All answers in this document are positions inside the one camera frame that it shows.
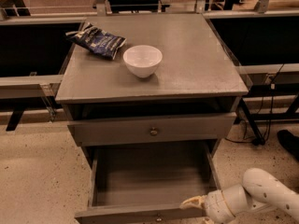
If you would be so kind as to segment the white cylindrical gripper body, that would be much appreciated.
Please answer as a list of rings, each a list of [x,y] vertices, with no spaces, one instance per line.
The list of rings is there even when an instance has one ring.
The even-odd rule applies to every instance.
[[[206,214],[216,223],[228,223],[235,216],[249,211],[252,199],[245,189],[236,184],[227,189],[209,192],[205,200]]]

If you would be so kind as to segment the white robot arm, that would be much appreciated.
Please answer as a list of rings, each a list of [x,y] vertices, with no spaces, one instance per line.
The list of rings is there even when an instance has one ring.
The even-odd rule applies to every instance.
[[[250,168],[243,174],[240,184],[191,197],[182,202],[179,208],[204,210],[214,224],[227,224],[241,213],[261,213],[275,209],[299,221],[299,194],[265,170]]]

